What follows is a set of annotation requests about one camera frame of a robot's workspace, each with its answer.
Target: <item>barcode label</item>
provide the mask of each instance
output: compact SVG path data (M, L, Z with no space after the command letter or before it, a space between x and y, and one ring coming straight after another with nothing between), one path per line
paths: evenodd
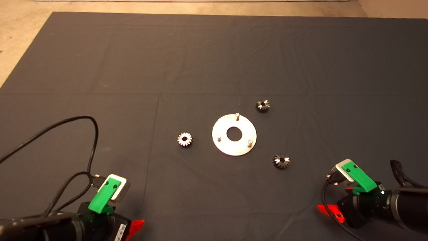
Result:
M116 238L114 239L114 241L122 240L122 236L123 236L123 233L125 232L125 228L126 228L126 225L122 223L119 227L119 231L117 232Z

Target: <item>small metal gear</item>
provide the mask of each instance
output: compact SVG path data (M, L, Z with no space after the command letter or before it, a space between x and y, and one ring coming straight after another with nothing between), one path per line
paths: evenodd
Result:
M180 133L177 142L181 147L189 147L192 144L192 135L187 132Z
M290 158L287 156L282 156L281 154L276 154L272 159L273 166L278 169L287 168L290 163Z
M267 99L261 99L256 103L256 110L259 113L265 113L270 107L269 101Z

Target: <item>green bracket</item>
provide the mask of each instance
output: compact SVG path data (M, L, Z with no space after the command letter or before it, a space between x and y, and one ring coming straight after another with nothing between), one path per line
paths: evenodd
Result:
M110 201L111 197L116 192L120 184L121 182L116 179L113 179L113 178L107 179L107 182L105 183L105 185L101 187L101 189L92 199L92 201L89 203L88 208L99 214L107 214L107 215L112 214L113 207L107 205L107 203Z
M344 164L342 169L358 184L352 190L355 195L368 193L376 188L376 183L354 162Z

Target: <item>concrete floor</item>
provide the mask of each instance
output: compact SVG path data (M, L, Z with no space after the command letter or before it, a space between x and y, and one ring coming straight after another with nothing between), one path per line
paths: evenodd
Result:
M52 12L428 18L428 0L135 3L0 0L0 87Z

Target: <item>circular metal plate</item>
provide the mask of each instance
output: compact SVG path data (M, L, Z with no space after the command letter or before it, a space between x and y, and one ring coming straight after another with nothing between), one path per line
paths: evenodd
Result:
M227 130L230 127L237 127L241 130L242 137L239 141L232 141L227 137ZM227 114L218 119L213 126L212 137L220 151L231 156L240 156L255 146L257 132L250 120L236 113Z

